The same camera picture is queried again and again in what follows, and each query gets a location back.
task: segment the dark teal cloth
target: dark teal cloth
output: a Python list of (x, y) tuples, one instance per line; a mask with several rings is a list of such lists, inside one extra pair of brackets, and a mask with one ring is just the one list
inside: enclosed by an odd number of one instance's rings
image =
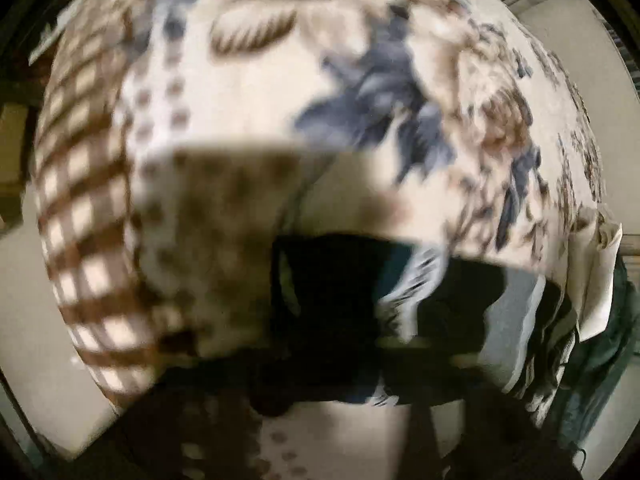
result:
[(627, 281), (625, 264), (618, 255), (607, 328), (574, 347), (545, 419), (545, 429), (557, 437), (561, 447), (580, 446), (598, 420), (633, 356), (640, 333), (639, 312), (638, 294)]

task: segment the brown and white checkered pattern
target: brown and white checkered pattern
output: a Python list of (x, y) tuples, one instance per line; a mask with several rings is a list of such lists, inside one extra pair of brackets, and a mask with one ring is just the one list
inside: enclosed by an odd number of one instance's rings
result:
[(140, 282), (125, 246), (128, 124), (112, 117), (128, 69), (129, 9), (144, 1), (84, 0), (61, 38), (35, 141), (38, 227), (54, 294), (89, 373), (120, 405), (153, 383), (164, 361), (160, 336), (186, 328), (180, 311)]

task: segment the wall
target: wall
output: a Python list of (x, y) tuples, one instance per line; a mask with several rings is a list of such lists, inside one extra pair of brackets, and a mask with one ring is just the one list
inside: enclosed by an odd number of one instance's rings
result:
[(31, 425), (72, 454), (113, 418), (56, 306), (28, 193), (24, 224), (0, 239), (0, 367)]
[(519, 18), (577, 84), (602, 152), (607, 203), (625, 233), (640, 234), (640, 101), (607, 31), (587, 0), (547, 0)]

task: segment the folded white cloth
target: folded white cloth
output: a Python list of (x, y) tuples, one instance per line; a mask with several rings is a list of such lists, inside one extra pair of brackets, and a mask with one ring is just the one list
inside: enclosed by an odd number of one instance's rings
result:
[(613, 269), (622, 225), (606, 206), (581, 208), (569, 235), (566, 293), (578, 315), (578, 336), (585, 341), (607, 327), (613, 294)]

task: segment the floral blanket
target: floral blanket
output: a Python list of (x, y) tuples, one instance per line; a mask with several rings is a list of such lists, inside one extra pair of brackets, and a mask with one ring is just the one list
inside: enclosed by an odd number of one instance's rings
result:
[(34, 181), (60, 311), (119, 404), (167, 359), (264, 342), (279, 234), (553, 278), (604, 192), (576, 87), (498, 0), (82, 0)]

